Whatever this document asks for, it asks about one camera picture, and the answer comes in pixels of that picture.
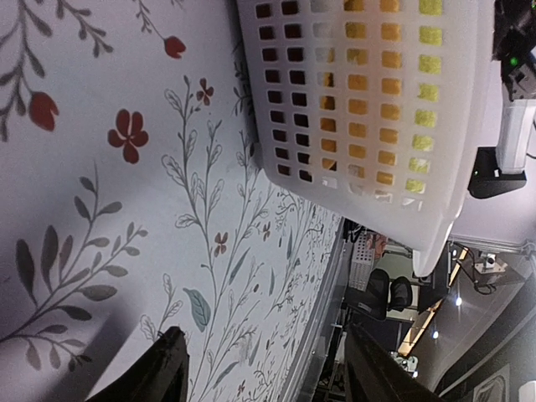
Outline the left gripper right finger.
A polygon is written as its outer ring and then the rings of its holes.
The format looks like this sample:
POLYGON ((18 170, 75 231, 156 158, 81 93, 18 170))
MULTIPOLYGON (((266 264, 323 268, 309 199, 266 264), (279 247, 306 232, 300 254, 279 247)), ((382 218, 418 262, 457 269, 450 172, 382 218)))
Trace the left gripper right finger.
POLYGON ((346 337, 347 401, 439 401, 405 372, 363 329, 352 323, 346 337))

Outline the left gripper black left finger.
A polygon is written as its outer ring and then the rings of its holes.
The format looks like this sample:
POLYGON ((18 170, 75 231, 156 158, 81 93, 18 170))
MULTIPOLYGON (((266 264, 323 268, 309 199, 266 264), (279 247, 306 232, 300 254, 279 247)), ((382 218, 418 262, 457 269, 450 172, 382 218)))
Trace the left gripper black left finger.
POLYGON ((189 355, 184 332, 170 327, 117 380, 90 401, 185 401, 189 355))

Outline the white plastic basket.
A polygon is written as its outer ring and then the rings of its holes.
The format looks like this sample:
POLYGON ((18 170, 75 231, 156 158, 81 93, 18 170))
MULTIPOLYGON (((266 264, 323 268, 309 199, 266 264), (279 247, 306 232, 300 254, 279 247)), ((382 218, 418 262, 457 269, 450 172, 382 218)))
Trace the white plastic basket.
POLYGON ((476 159, 492 2, 237 8, 266 176, 409 247, 428 276, 476 159))

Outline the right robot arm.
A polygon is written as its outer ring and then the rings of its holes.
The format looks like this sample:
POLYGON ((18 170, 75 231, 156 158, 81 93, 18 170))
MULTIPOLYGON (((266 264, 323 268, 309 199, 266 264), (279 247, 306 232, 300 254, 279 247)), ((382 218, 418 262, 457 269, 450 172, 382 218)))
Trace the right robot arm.
POLYGON ((477 150, 468 191, 487 199, 527 182, 530 137, 535 133, 535 2, 494 3, 492 58, 501 63, 502 116, 495 147, 477 150))

